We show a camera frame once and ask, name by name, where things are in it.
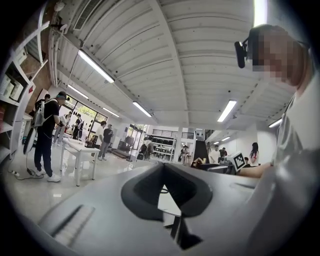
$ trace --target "hair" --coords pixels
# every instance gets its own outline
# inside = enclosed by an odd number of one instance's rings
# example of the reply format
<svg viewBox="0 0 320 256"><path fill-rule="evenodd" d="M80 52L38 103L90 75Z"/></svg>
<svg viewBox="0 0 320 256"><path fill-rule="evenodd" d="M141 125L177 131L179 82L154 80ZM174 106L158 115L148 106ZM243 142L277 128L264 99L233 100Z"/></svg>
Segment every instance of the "hair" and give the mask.
<svg viewBox="0 0 320 256"><path fill-rule="evenodd" d="M258 143L256 143L256 142L252 143L252 150L250 153L250 157L252 158L253 156L256 156L258 152L259 152Z"/></svg>

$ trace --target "woman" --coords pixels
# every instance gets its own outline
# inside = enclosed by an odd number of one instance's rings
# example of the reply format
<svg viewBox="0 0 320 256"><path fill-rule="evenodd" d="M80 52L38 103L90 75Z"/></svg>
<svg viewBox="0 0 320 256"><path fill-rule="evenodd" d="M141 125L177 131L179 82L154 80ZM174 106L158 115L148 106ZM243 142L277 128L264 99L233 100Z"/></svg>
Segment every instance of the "woman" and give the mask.
<svg viewBox="0 0 320 256"><path fill-rule="evenodd" d="M259 165L259 146L258 143L254 142L252 144L252 150L250 153L250 161L253 166L258 166Z"/></svg>
<svg viewBox="0 0 320 256"><path fill-rule="evenodd" d="M55 134L54 134L54 140L53 143L56 143L57 138L58 138L58 146L60 146L61 142L62 142L62 138L64 137L64 133L66 131L66 129L68 128L69 122L70 122L70 118L71 118L72 112L70 111L69 114L66 114L64 116L65 119L65 125L64 126L57 126L56 130L55 130Z"/></svg>

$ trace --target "white t-shirt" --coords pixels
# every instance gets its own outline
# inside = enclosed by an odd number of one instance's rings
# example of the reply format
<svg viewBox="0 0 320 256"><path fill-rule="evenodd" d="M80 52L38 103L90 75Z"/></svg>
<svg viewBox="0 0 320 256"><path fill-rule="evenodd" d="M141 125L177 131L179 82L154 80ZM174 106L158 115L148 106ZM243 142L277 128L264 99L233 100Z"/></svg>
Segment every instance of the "white t-shirt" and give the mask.
<svg viewBox="0 0 320 256"><path fill-rule="evenodd" d="M212 150L211 153L210 153L210 155L209 155L209 162L210 162L210 164L217 164L219 157L220 157L220 152L219 152L219 150L218 150L218 151Z"/></svg>
<svg viewBox="0 0 320 256"><path fill-rule="evenodd" d="M98 139L96 140L96 145L101 145L102 144L102 141L100 139L100 135L102 136L102 138L104 137L104 128L100 125L98 127L98 129L96 129L96 132L95 132L95 135L98 136Z"/></svg>

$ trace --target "white backpack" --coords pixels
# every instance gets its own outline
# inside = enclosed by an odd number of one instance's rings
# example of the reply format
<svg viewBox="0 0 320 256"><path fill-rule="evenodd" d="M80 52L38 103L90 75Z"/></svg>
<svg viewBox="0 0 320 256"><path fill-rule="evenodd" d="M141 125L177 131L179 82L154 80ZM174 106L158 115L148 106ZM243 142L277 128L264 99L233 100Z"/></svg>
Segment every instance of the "white backpack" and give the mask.
<svg viewBox="0 0 320 256"><path fill-rule="evenodd" d="M34 117L31 121L31 127L37 128L44 124L45 121L47 121L51 116L48 116L45 118L45 104L51 101L57 101L55 98L49 99L46 103L44 101L41 102L41 106L35 111Z"/></svg>

